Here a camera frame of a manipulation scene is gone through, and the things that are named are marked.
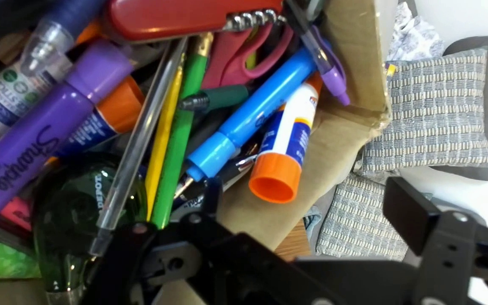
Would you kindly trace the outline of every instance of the scissors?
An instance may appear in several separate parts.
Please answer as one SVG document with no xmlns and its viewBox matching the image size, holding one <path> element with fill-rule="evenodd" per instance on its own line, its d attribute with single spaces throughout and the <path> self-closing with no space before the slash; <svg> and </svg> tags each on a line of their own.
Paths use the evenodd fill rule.
<svg viewBox="0 0 488 305">
<path fill-rule="evenodd" d="M 254 68 L 248 68 L 248 60 L 266 43 L 273 28 L 273 24 L 263 26 L 256 34 L 251 29 L 217 34 L 204 89 L 249 85 L 268 73 L 280 61 L 293 39 L 293 31 L 288 24 L 283 26 L 278 46 L 261 63 Z"/>
</svg>

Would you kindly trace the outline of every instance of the purple marker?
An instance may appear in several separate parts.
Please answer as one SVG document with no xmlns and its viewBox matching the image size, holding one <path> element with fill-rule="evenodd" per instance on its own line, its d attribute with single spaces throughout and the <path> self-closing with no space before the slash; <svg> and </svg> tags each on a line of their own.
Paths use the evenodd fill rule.
<svg viewBox="0 0 488 305">
<path fill-rule="evenodd" d="M 0 211 L 131 72 L 121 50 L 93 44 L 68 78 L 0 139 Z"/>
</svg>

